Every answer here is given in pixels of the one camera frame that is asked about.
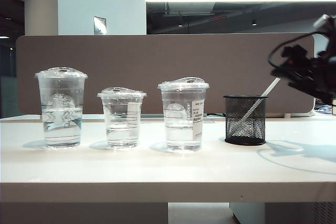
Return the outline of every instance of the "wall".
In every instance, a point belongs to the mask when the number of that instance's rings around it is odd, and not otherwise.
[[[57,0],[25,0],[25,35],[57,34]]]
[[[145,0],[58,0],[60,35],[93,35],[93,17],[107,19],[107,34],[146,34]]]

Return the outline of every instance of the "desk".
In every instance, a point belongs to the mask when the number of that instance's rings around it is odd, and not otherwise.
[[[336,116],[267,119],[261,146],[224,142],[206,120],[202,149],[168,153],[162,119],[143,120],[140,144],[110,150],[102,120],[85,120],[77,147],[50,150],[42,123],[1,121],[2,202],[336,201]]]

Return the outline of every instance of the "mesh pencil holder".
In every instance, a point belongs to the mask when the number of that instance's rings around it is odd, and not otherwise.
[[[267,97],[226,95],[225,141],[238,145],[265,143],[265,104]]]

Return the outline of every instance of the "cubicle partition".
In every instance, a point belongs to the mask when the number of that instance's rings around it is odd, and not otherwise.
[[[298,33],[22,36],[17,41],[18,101],[25,114],[39,114],[34,73],[66,66],[88,75],[84,113],[102,113],[97,93],[106,87],[147,92],[142,112],[162,113],[157,84],[181,77],[200,77],[210,84],[205,113],[224,112],[224,95],[262,94],[274,77],[267,62],[278,44]],[[300,41],[313,57],[314,40]],[[281,50],[275,55],[280,60]],[[306,113],[313,98],[281,81],[269,95],[267,115]]]

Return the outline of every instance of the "cup label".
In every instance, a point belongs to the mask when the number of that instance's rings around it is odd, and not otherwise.
[[[202,136],[204,100],[192,102],[193,138]]]

